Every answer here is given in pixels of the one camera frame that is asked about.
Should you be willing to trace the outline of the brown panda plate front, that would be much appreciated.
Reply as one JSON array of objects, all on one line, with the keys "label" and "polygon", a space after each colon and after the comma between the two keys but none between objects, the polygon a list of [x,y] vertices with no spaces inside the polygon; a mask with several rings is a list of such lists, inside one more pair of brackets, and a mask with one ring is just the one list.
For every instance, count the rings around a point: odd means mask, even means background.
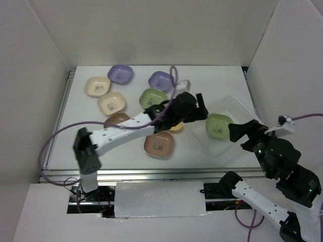
[{"label": "brown panda plate front", "polygon": [[174,145],[174,137],[166,131],[158,132],[151,136],[146,136],[143,149],[146,154],[158,158],[168,157]]}]

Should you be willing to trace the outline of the brown panda plate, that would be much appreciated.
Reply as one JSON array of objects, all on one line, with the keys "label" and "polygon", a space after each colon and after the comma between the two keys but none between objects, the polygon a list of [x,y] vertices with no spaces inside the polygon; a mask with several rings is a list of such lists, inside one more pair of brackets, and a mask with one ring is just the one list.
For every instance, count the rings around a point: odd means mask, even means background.
[{"label": "brown panda plate", "polygon": [[146,136],[143,149],[146,154],[158,158],[168,157],[174,145],[174,137],[166,131],[158,132],[151,136]]},{"label": "brown panda plate", "polygon": [[104,122],[104,125],[103,127],[104,128],[108,128],[109,125],[108,124],[119,124],[119,123],[122,123],[126,120],[129,120],[130,117],[124,113],[124,112],[117,112],[117,113],[114,113],[112,116],[110,116],[105,122]]}]

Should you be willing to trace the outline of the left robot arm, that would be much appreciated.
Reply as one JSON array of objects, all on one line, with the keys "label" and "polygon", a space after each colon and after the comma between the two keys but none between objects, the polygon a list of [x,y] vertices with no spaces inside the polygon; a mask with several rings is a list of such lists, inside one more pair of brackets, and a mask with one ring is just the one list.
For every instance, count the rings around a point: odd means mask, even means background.
[{"label": "left robot arm", "polygon": [[202,94],[196,96],[188,92],[176,98],[154,104],[144,112],[118,125],[89,132],[78,130],[73,151],[79,166],[81,194],[86,201],[94,201],[100,196],[97,172],[101,169],[100,157],[108,151],[132,140],[168,131],[179,123],[205,120],[208,111]]}]

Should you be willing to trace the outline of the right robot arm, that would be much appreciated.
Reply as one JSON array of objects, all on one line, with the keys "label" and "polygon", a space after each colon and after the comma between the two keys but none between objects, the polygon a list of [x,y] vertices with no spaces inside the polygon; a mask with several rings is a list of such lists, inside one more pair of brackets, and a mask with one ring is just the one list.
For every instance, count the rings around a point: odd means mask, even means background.
[{"label": "right robot arm", "polygon": [[250,205],[279,231],[283,241],[322,241],[322,188],[318,176],[301,166],[301,153],[283,137],[295,131],[295,119],[279,116],[274,128],[251,120],[229,124],[230,141],[243,136],[243,150],[254,153],[266,178],[277,180],[276,188],[290,201],[288,211],[260,193],[233,171],[220,179],[224,197],[236,197]]}]

